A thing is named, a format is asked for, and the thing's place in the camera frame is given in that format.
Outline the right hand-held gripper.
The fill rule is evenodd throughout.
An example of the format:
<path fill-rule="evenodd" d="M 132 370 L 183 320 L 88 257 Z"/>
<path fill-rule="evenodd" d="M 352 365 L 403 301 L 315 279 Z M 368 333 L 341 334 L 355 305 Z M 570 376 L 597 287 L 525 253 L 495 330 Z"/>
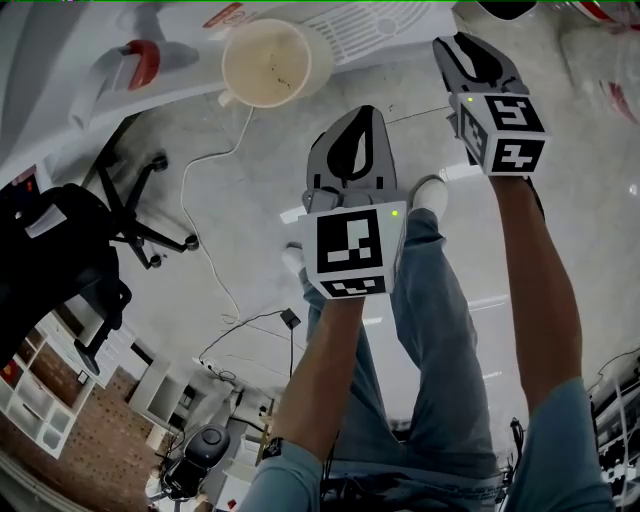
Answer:
<path fill-rule="evenodd" d="M 450 123 L 470 163 L 487 176 L 532 176 L 551 134 L 518 69 L 507 55 L 474 35 L 458 32 L 451 40 L 436 38 L 433 53 L 453 109 Z M 474 75 L 454 46 L 470 59 Z"/>

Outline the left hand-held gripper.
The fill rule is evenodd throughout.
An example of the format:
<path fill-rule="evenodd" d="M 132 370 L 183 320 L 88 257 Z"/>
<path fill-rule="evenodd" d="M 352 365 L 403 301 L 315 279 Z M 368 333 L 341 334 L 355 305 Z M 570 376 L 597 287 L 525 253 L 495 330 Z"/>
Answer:
<path fill-rule="evenodd" d="M 382 113 L 349 111 L 323 132 L 307 162 L 299 218 L 310 283 L 327 299 L 393 291 L 408 203 L 398 189 Z"/>

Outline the person's right forearm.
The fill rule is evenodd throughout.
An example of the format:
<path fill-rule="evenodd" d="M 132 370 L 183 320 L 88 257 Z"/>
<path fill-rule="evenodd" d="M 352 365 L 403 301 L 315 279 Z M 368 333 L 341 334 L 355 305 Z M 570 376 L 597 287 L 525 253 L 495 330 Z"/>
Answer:
<path fill-rule="evenodd" d="M 582 329 L 574 290 L 534 190 L 492 177 L 502 224 L 516 357 L 528 409 L 582 375 Z"/>

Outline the person's left forearm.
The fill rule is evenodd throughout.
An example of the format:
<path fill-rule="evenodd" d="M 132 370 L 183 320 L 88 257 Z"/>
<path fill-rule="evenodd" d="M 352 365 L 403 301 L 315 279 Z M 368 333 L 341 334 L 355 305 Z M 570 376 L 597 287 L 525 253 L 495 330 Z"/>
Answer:
<path fill-rule="evenodd" d="M 359 331 L 362 298 L 329 300 L 278 406 L 272 434 L 324 462 L 346 411 Z"/>

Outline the grey waste bin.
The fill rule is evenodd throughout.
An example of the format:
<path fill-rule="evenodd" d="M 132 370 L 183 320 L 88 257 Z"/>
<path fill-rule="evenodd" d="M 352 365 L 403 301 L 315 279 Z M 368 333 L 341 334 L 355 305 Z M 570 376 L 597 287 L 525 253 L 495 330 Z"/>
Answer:
<path fill-rule="evenodd" d="M 537 5 L 536 0 L 476 0 L 476 3 L 488 14 L 502 21 L 513 21 Z"/>

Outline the person's white right shoe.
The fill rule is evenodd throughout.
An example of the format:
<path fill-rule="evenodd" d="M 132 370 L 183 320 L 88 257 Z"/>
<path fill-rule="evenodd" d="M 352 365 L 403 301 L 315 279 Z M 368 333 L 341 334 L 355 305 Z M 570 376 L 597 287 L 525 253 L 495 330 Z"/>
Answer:
<path fill-rule="evenodd" d="M 411 210 L 427 210 L 440 220 L 448 204 L 446 183 L 437 175 L 425 176 L 416 184 L 411 196 Z"/>

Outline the person's white shoe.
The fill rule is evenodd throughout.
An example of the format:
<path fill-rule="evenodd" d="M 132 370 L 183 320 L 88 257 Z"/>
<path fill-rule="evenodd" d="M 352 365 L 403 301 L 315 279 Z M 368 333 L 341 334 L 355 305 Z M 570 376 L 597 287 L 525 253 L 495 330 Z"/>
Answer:
<path fill-rule="evenodd" d="M 411 196 L 411 210 L 427 210 L 440 220 L 448 204 L 446 183 L 437 175 L 425 176 L 416 184 Z"/>
<path fill-rule="evenodd" d="M 285 246 L 281 259 L 285 267 L 296 276 L 305 268 L 303 249 L 297 242 L 289 242 Z"/>

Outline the person's white left shoe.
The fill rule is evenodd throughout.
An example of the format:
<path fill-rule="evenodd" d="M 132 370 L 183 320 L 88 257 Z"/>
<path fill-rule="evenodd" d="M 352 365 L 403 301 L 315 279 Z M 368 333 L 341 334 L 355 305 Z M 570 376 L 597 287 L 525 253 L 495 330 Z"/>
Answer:
<path fill-rule="evenodd" d="M 285 267 L 296 276 L 305 268 L 303 249 L 297 242 L 289 242 L 285 246 L 281 259 Z"/>

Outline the cream mug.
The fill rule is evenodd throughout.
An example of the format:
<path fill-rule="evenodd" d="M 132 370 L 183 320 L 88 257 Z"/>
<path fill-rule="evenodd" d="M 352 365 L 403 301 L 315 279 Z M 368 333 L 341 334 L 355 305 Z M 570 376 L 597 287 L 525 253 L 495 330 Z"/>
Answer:
<path fill-rule="evenodd" d="M 329 80 L 335 60 L 317 30 L 277 19 L 261 19 L 235 29 L 221 70 L 225 84 L 218 103 L 277 108 L 314 94 Z"/>

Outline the cluster of clear plastic bottles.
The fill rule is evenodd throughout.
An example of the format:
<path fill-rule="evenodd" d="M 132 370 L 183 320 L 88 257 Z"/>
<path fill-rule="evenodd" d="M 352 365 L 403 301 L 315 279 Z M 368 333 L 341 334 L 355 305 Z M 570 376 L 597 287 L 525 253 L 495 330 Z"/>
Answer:
<path fill-rule="evenodd" d="M 640 0 L 574 0 L 586 20 L 561 48 L 576 88 L 593 108 L 640 127 Z"/>

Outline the person's blue jeans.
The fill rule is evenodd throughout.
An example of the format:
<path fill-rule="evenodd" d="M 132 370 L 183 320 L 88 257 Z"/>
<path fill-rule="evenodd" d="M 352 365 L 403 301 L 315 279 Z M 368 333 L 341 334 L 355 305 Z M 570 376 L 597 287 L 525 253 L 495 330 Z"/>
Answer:
<path fill-rule="evenodd" d="M 436 213 L 414 209 L 391 295 L 398 340 L 420 372 L 405 442 L 387 424 L 368 341 L 359 336 L 335 460 L 357 497 L 374 508 L 487 512 L 496 496 L 477 336 L 443 244 Z"/>

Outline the white low shelf unit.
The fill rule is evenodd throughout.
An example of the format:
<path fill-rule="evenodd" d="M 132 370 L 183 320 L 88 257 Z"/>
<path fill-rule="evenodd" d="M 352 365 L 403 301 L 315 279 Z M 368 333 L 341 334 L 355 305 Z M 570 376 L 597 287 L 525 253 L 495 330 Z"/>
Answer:
<path fill-rule="evenodd" d="M 177 433 L 187 423 L 190 405 L 197 395 L 190 385 L 194 366 L 173 364 L 156 357 L 144 372 L 131 395 L 129 407 L 146 420 L 166 431 Z"/>

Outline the black office chair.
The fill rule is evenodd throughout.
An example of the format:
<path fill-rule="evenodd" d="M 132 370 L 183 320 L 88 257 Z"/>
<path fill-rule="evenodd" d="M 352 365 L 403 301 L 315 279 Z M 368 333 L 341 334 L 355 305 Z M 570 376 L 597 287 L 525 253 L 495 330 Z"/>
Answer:
<path fill-rule="evenodd" d="M 128 245 L 147 269 L 161 264 L 160 256 L 145 255 L 147 241 L 177 253 L 199 247 L 194 234 L 178 243 L 137 219 L 149 176 L 167 167 L 166 154 L 155 154 L 142 167 L 126 200 L 120 199 L 106 168 L 100 167 L 103 198 L 69 183 L 46 190 L 20 212 L 0 201 L 0 367 L 9 364 L 40 320 L 81 296 L 102 323 L 89 343 L 76 339 L 73 346 L 85 368 L 99 374 L 97 354 L 109 333 L 121 327 L 132 298 L 119 277 L 114 245 Z"/>

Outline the black round-topped machine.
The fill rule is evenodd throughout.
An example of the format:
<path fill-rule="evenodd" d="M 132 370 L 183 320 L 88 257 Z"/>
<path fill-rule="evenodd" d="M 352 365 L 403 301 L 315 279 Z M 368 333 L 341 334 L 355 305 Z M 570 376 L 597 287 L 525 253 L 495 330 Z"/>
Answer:
<path fill-rule="evenodd" d="M 164 464 L 160 477 L 162 493 L 178 503 L 195 498 L 229 445 L 230 436 L 224 427 L 213 423 L 200 427 L 185 442 L 179 455 Z"/>

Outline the person's teal shirt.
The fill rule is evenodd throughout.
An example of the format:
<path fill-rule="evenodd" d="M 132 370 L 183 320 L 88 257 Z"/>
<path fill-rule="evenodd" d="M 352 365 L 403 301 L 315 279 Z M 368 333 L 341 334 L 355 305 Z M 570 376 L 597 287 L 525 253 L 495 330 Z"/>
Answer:
<path fill-rule="evenodd" d="M 275 438 L 239 512 L 493 512 L 501 477 L 488 431 L 486 398 L 444 402 L 398 442 L 375 433 L 360 400 L 363 447 L 343 427 L 325 470 L 308 450 Z M 355 448 L 354 454 L 347 451 Z M 558 387 L 533 412 L 503 512 L 614 512 L 601 477 L 590 403 L 581 379 Z"/>

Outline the white cubby shelf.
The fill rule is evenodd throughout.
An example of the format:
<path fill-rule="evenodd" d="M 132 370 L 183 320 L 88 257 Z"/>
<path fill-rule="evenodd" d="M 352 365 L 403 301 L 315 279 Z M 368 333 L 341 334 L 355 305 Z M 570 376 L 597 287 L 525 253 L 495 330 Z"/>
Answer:
<path fill-rule="evenodd" d="M 60 457 L 95 381 L 62 361 L 71 372 L 65 384 L 46 372 L 46 363 L 60 354 L 55 338 L 38 324 L 27 334 L 7 365 L 0 370 L 0 413 L 51 457 Z"/>

